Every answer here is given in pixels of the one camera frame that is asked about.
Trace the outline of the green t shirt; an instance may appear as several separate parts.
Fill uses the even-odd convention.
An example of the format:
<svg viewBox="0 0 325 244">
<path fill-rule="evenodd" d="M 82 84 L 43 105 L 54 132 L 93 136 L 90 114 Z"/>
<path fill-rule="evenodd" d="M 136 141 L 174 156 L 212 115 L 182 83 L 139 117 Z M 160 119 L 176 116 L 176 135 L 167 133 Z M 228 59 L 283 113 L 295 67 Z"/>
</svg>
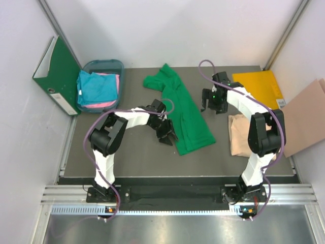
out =
<svg viewBox="0 0 325 244">
<path fill-rule="evenodd" d="M 168 115 L 178 137 L 176 147 L 179 155 L 185 155 L 216 142 L 206 121 L 193 101 L 180 76 L 167 64 L 157 74 L 147 76 L 145 88 L 161 92 L 161 98 L 171 100 L 174 110 Z"/>
</svg>

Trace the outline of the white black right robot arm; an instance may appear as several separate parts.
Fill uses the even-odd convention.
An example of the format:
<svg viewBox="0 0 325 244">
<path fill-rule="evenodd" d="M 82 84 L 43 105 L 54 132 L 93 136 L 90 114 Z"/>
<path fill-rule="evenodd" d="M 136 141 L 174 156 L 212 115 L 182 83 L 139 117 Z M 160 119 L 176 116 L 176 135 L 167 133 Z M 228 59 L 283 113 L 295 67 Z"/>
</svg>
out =
<svg viewBox="0 0 325 244">
<path fill-rule="evenodd" d="M 201 111 L 209 108 L 223 114 L 232 105 L 249 121 L 247 142 L 251 155 L 235 189 L 224 195 L 233 203 L 249 201 L 260 191 L 266 168 L 286 143 L 284 115 L 280 109 L 263 106 L 241 83 L 231 83 L 226 72 L 214 74 L 212 80 L 212 89 L 202 90 Z"/>
</svg>

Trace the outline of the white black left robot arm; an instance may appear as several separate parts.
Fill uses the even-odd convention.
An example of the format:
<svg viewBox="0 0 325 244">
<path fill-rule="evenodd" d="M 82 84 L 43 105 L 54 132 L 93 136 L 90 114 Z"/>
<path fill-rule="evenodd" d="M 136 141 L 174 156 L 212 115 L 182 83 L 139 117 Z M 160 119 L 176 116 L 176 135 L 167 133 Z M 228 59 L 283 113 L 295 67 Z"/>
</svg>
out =
<svg viewBox="0 0 325 244">
<path fill-rule="evenodd" d="M 166 105 L 155 99 L 150 105 L 130 110 L 113 109 L 104 112 L 89 128 L 85 139 L 90 142 L 95 166 L 94 193 L 103 201 L 111 201 L 117 191 L 113 188 L 114 156 L 119 149 L 125 131 L 136 126 L 149 126 L 156 132 L 160 143 L 172 146 L 171 138 L 178 140 L 173 123 L 167 115 Z"/>
</svg>

